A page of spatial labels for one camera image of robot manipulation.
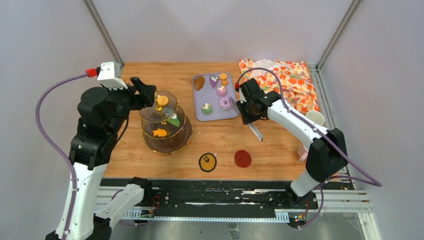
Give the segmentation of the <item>round yellow biscuit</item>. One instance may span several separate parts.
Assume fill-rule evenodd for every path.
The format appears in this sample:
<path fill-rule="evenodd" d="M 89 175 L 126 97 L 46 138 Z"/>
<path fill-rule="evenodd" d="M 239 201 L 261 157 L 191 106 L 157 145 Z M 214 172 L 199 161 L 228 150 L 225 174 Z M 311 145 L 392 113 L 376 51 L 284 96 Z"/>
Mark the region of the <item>round yellow biscuit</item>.
<path fill-rule="evenodd" d="M 156 102 L 158 106 L 165 107 L 169 104 L 169 98 L 166 95 L 159 95 Z"/>

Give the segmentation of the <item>metal serving tongs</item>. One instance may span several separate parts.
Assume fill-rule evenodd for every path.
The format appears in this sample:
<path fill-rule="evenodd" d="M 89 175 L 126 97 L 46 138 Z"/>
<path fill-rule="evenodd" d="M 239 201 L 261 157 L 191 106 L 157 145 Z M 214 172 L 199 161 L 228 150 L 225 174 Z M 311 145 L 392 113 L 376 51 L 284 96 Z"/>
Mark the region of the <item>metal serving tongs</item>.
<path fill-rule="evenodd" d="M 230 102 L 230 105 L 231 105 L 231 107 L 236 111 L 236 113 L 239 115 L 239 116 L 242 116 L 241 115 L 241 113 L 240 113 L 240 111 L 239 111 L 239 109 L 238 109 L 238 107 L 237 107 L 237 104 L 236 104 L 236 101 L 232 98 L 232 97 L 230 97 L 229 98 L 229 102 Z M 260 141 L 260 142 L 262 142 L 263 141 L 263 138 L 264 138 L 264 136 L 262 135 L 262 133 L 254 126 L 254 124 L 253 123 L 249 123 L 249 124 L 247 124 L 247 126 L 250 128 L 250 130 L 254 133 L 254 135 L 258 138 L 258 140 Z"/>

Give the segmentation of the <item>purple iced donut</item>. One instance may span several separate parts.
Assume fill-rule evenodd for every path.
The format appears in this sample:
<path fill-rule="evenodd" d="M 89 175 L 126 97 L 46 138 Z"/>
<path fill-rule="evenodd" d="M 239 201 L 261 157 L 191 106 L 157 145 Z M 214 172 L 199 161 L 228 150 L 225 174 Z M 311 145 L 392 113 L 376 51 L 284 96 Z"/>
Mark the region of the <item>purple iced donut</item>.
<path fill-rule="evenodd" d="M 229 97 L 222 97 L 219 100 L 219 106 L 223 110 L 230 110 L 232 108 L 232 103 Z"/>

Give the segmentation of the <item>green layered cake slice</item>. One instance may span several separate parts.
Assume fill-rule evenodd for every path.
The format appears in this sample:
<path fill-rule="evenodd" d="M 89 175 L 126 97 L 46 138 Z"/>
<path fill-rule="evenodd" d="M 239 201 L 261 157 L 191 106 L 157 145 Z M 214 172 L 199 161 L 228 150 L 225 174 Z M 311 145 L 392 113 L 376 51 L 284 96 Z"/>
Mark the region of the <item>green layered cake slice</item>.
<path fill-rule="evenodd" d="M 180 120 L 178 119 L 178 115 L 176 113 L 174 113 L 172 116 L 170 116 L 167 120 L 167 123 L 175 126 L 175 127 L 179 127 L 180 126 Z"/>

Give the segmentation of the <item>three-tier glass cake stand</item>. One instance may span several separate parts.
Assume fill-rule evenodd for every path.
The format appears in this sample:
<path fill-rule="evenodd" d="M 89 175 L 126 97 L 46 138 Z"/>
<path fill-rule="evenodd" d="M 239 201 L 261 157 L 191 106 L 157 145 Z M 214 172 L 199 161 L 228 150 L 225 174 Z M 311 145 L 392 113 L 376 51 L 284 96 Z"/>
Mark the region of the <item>three-tier glass cake stand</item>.
<path fill-rule="evenodd" d="M 192 136 L 190 119 L 177 97 L 168 90 L 157 90 L 153 106 L 138 113 L 145 143 L 154 152 L 177 152 L 186 146 Z"/>

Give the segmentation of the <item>orange fish-shaped cake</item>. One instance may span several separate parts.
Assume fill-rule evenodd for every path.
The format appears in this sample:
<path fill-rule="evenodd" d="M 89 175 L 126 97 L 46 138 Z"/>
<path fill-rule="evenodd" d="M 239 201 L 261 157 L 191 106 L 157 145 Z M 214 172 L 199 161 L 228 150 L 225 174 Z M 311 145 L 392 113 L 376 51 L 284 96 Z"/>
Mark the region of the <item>orange fish-shaped cake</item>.
<path fill-rule="evenodd" d="M 152 131 L 154 137 L 165 138 L 168 136 L 168 131 L 162 128 L 158 128 Z"/>

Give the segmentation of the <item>pink sugared dome cake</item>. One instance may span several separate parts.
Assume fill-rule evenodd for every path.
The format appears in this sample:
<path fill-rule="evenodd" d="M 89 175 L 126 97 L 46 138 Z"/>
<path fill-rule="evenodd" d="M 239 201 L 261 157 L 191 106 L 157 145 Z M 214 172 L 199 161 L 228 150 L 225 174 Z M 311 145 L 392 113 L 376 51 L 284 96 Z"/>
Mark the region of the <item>pink sugared dome cake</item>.
<path fill-rule="evenodd" d="M 220 86 L 220 87 L 218 87 L 217 88 L 217 90 L 216 90 L 216 94 L 219 96 L 219 97 L 225 97 L 226 95 L 227 95 L 227 89 L 226 89 L 226 86 Z"/>

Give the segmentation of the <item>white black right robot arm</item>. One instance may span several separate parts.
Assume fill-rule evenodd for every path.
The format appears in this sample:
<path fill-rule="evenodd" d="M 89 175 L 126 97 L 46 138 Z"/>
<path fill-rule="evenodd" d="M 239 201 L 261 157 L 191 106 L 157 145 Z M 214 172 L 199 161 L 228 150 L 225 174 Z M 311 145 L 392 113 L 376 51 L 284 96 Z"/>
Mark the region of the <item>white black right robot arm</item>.
<path fill-rule="evenodd" d="M 276 91 L 265 93 L 253 78 L 237 87 L 240 100 L 236 105 L 245 125 L 261 119 L 271 120 L 288 130 L 306 147 L 305 171 L 290 184 L 285 195 L 286 203 L 291 208 L 299 208 L 306 202 L 306 194 L 348 164 L 343 157 L 347 152 L 343 132 L 314 123 Z"/>

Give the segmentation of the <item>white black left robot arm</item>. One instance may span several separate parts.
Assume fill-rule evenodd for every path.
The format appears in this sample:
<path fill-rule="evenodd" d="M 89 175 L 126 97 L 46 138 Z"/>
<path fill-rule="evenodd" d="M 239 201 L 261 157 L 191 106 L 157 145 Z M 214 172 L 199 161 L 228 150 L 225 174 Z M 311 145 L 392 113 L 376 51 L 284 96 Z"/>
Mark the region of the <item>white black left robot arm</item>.
<path fill-rule="evenodd" d="M 113 228 L 135 205 L 149 206 L 152 184 L 134 177 L 105 207 L 95 210 L 100 183 L 112 151 L 123 135 L 122 126 L 134 110 L 151 107 L 157 88 L 132 77 L 121 89 L 105 84 L 86 90 L 77 110 L 77 133 L 69 153 L 62 155 L 70 171 L 68 194 L 58 227 L 48 240 L 108 240 Z"/>

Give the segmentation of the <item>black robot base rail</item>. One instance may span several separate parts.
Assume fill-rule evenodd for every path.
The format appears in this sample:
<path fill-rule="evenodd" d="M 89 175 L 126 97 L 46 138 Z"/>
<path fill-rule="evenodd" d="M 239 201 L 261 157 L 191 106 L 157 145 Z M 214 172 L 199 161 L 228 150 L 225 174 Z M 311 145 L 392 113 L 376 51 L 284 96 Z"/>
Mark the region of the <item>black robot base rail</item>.
<path fill-rule="evenodd" d="M 152 180 L 129 219 L 286 223 L 301 228 L 323 208 L 322 193 L 297 197 L 289 181 Z"/>

